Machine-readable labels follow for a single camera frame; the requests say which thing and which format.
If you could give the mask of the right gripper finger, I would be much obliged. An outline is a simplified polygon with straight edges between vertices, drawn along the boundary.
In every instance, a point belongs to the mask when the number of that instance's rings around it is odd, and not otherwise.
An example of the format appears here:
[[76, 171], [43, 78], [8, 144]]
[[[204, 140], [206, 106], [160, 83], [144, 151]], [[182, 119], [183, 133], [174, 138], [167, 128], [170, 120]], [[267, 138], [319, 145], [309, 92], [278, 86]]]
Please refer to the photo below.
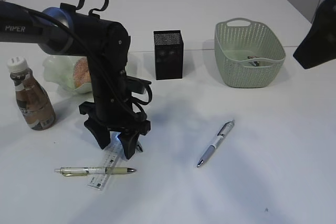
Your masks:
[[312, 26], [293, 57], [304, 69], [335, 59], [335, 0], [324, 0], [318, 6]]

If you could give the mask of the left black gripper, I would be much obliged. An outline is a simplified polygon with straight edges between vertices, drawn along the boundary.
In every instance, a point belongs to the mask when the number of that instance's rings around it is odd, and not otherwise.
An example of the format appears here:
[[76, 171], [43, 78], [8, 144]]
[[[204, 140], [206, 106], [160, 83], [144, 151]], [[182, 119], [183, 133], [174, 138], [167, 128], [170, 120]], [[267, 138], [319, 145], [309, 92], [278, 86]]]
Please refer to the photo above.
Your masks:
[[110, 144], [109, 130], [122, 132], [118, 139], [126, 159], [130, 159], [138, 146], [139, 134], [146, 135], [151, 128], [142, 107], [152, 101], [152, 91], [150, 94], [138, 94], [128, 89], [126, 56], [86, 58], [94, 103], [90, 109], [93, 115], [84, 122], [84, 126], [102, 150]]

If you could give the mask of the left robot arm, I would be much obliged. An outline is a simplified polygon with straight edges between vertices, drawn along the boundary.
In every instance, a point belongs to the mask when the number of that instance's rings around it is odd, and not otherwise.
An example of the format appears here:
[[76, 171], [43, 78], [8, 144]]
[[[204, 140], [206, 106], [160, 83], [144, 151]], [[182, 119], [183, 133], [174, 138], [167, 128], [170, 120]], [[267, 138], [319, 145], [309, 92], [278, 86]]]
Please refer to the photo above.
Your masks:
[[126, 73], [131, 38], [121, 23], [101, 19], [98, 9], [83, 15], [78, 7], [63, 3], [59, 12], [65, 22], [53, 13], [1, 2], [1, 41], [38, 44], [49, 55], [86, 57], [93, 102], [79, 106], [80, 114], [88, 116], [84, 125], [100, 148], [117, 132], [130, 159], [139, 148], [139, 136], [151, 129], [146, 102], [133, 93], [152, 94], [149, 81]]

